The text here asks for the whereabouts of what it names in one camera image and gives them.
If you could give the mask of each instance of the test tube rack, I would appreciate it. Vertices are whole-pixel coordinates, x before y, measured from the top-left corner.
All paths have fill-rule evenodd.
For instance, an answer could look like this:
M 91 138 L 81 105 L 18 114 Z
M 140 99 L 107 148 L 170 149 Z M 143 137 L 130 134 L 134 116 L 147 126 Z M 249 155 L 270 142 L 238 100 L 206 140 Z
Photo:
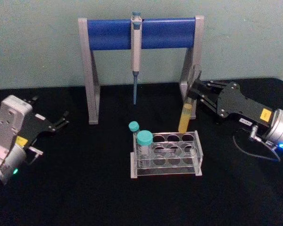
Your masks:
M 195 174 L 202 176 L 203 152 L 197 131 L 153 133 L 149 155 L 141 154 L 133 135 L 131 178 L 163 174 Z

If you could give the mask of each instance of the yellow label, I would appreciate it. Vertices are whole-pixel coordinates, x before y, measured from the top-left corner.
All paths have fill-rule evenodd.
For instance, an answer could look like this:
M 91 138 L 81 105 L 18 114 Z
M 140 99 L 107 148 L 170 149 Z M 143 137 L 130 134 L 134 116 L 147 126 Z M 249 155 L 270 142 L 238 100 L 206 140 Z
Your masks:
M 27 142 L 28 142 L 28 140 L 26 140 L 23 137 L 17 136 L 17 138 L 16 138 L 16 144 L 21 146 L 21 147 L 24 147 Z
M 270 110 L 263 108 L 260 119 L 269 122 L 271 115 L 272 115 L 272 112 Z

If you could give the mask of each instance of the blue pipette holder bar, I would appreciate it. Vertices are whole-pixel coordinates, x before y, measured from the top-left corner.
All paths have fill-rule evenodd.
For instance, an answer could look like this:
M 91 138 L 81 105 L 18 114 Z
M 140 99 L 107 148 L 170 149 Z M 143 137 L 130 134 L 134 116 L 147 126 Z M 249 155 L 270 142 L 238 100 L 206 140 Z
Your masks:
M 79 18 L 79 35 L 89 113 L 89 124 L 98 124 L 100 84 L 94 60 L 94 50 L 131 49 L 131 24 L 127 20 L 87 20 Z M 201 62 L 203 16 L 193 18 L 144 19 L 142 49 L 187 48 L 180 88 L 183 98 L 191 79 L 192 69 Z M 192 118 L 195 118 L 195 107 Z

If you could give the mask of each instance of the pipette stand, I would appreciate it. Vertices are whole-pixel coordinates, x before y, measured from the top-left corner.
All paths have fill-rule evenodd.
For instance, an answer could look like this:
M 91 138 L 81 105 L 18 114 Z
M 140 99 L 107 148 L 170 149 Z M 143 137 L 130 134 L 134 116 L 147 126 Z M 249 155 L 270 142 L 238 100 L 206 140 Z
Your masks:
M 201 64 L 201 46 L 204 16 L 175 19 L 144 19 L 142 49 L 187 48 L 180 78 L 183 99 L 188 81 L 193 81 L 192 69 Z M 94 59 L 94 50 L 131 49 L 130 19 L 87 20 L 79 18 L 79 35 L 87 96 L 89 124 L 99 123 L 100 84 Z M 196 101 L 191 118 L 195 119 Z
M 202 148 L 197 131 L 153 133 L 149 155 L 141 154 L 133 135 L 130 153 L 131 178 L 164 174 L 195 174 L 202 176 Z

